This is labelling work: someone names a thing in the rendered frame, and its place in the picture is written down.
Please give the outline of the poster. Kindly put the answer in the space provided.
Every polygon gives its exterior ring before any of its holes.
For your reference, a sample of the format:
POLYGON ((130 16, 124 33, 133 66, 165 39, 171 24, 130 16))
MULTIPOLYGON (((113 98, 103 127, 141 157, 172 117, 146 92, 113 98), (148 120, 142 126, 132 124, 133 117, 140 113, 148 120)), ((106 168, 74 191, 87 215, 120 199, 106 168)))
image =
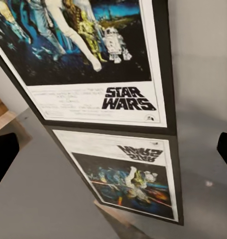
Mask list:
POLYGON ((0 67, 42 125, 177 135, 168 0, 0 0, 0 67))

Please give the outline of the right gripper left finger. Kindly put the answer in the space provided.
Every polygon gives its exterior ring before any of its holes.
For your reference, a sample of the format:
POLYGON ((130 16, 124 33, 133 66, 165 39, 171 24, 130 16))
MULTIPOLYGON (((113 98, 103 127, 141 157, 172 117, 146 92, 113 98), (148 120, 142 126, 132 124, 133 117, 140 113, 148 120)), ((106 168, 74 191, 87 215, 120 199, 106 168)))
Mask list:
POLYGON ((0 136, 0 182, 19 152, 19 143, 14 132, 0 136))

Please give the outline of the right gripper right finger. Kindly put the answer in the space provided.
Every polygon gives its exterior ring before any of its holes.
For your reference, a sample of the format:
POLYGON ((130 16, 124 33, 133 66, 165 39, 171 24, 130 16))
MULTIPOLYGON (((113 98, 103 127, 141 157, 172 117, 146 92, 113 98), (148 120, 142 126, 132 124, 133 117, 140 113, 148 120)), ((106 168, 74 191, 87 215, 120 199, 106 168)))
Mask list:
POLYGON ((219 137, 219 141, 218 141, 217 150, 227 164, 227 133, 226 132, 221 133, 219 137))

